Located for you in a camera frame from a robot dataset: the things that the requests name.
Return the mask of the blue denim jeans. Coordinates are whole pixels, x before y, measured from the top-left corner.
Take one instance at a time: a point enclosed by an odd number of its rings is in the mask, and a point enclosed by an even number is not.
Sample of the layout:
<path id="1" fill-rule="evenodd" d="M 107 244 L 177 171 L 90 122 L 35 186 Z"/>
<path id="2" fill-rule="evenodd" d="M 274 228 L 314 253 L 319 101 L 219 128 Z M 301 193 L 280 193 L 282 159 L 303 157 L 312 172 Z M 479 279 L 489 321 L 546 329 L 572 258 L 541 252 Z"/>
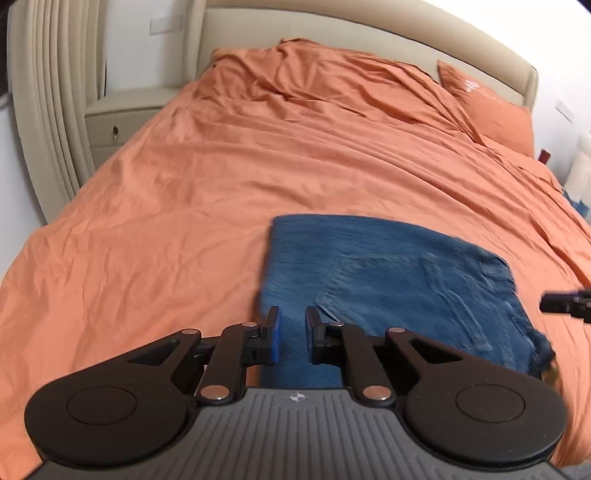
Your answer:
<path id="1" fill-rule="evenodd" d="M 461 239 L 413 224 L 338 215 L 273 220 L 259 310 L 279 307 L 280 362 L 262 382 L 332 388 L 338 369 L 308 361 L 304 311 L 381 336 L 402 327 L 540 377 L 554 353 L 530 322 L 507 262 Z"/>

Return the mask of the white alpaca plush toy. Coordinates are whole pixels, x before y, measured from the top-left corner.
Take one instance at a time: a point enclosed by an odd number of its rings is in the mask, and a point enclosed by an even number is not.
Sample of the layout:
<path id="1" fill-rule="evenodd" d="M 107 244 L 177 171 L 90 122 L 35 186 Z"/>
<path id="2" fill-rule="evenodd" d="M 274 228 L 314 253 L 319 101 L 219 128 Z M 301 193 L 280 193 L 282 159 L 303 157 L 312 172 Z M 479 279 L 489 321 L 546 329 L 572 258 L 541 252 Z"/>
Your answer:
<path id="1" fill-rule="evenodd" d="M 564 193 L 573 204 L 590 206 L 590 134 L 579 139 L 574 160 L 564 183 Z"/>

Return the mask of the orange duvet cover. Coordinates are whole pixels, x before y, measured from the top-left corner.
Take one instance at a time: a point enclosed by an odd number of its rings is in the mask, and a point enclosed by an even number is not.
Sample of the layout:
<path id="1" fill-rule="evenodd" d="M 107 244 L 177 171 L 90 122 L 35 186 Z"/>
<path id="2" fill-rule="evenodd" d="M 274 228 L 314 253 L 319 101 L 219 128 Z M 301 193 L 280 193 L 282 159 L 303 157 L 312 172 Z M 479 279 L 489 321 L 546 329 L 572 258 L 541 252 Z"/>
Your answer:
<path id="1" fill-rule="evenodd" d="M 590 329 L 540 313 L 590 284 L 590 229 L 552 172 L 482 135 L 419 67 L 294 39 L 218 49 L 34 232 L 1 285 L 1 475 L 39 464 L 23 422 L 44 384 L 172 332 L 263 314 L 273 220 L 377 218 L 504 259 L 550 342 L 569 425 L 554 459 L 590 456 Z"/>

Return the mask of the dark red cup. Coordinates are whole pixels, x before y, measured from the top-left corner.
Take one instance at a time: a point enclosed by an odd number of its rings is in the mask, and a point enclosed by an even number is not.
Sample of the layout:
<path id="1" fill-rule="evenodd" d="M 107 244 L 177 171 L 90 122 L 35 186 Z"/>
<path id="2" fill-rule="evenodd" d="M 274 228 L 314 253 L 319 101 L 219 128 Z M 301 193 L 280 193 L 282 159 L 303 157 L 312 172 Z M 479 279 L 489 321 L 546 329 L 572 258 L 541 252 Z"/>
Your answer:
<path id="1" fill-rule="evenodd" d="M 546 149 L 542 149 L 540 151 L 540 155 L 538 157 L 538 161 L 540 163 L 546 165 L 548 163 L 548 161 L 550 160 L 550 158 L 551 158 L 551 153 L 548 150 L 546 150 Z"/>

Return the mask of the orange pillow right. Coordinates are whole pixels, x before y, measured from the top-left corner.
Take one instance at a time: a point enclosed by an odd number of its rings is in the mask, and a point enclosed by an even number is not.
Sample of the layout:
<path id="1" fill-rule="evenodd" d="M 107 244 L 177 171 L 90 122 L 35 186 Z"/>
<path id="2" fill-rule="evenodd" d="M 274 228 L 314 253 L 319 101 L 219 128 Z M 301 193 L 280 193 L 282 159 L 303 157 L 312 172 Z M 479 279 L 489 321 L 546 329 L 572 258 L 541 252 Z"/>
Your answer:
<path id="1" fill-rule="evenodd" d="M 527 107 L 505 100 L 453 65 L 439 60 L 437 67 L 442 86 L 462 105 L 480 134 L 518 153 L 534 155 L 532 117 Z"/>

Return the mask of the beige left nightstand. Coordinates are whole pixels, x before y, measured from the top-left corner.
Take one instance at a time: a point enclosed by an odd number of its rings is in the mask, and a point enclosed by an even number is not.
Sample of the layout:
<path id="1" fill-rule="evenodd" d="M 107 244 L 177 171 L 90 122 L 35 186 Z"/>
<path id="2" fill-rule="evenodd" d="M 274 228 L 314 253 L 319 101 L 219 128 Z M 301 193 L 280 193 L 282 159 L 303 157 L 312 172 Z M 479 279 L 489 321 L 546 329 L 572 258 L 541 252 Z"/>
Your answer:
<path id="1" fill-rule="evenodd" d="M 121 90 L 88 106 L 85 124 L 94 167 L 98 169 L 179 91 L 171 87 Z"/>

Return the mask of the beige upholstered headboard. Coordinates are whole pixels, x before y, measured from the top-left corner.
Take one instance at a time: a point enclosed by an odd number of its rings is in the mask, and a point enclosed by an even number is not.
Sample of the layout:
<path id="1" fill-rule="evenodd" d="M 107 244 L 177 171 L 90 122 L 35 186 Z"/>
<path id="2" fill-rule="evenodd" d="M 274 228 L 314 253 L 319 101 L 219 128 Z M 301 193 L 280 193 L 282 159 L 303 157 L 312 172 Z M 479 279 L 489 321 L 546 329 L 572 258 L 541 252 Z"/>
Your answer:
<path id="1" fill-rule="evenodd" d="M 432 77 L 444 61 L 514 104 L 535 104 L 538 72 L 530 63 L 424 1 L 193 1 L 183 78 L 201 76 L 217 48 L 267 48 L 296 38 L 414 64 Z"/>

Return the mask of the beige curtain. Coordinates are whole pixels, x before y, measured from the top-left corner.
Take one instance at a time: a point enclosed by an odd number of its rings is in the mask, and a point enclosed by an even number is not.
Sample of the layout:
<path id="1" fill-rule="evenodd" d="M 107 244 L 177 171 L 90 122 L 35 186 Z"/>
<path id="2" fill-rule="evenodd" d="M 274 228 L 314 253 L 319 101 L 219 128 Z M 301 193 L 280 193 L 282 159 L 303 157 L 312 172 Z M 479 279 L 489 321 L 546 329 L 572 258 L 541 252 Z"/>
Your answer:
<path id="1" fill-rule="evenodd" d="M 53 221 L 95 172 L 85 123 L 106 85 L 104 1 L 15 2 L 8 63 L 30 182 Z"/>

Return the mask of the white wall switch plate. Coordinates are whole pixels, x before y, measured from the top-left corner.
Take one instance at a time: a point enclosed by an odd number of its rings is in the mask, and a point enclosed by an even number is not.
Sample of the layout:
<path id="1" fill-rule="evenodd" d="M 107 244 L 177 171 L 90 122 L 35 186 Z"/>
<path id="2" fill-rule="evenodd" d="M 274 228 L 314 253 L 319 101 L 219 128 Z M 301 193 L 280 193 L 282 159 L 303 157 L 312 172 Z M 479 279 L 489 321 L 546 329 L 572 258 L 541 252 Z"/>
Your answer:
<path id="1" fill-rule="evenodd" d="M 574 122 L 575 115 L 564 102 L 558 100 L 555 104 L 555 108 L 569 123 Z"/>

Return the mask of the left wall outlet plate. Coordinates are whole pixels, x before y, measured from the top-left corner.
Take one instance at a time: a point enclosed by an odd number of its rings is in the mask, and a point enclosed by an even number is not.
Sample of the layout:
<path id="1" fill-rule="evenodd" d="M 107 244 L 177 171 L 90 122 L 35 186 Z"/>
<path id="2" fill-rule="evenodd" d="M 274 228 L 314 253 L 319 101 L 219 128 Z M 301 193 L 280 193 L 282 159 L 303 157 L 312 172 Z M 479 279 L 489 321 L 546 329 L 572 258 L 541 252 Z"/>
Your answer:
<path id="1" fill-rule="evenodd" d="M 182 19 L 179 17 L 169 16 L 153 18 L 149 22 L 149 34 L 161 35 L 169 32 L 174 32 L 182 26 Z"/>

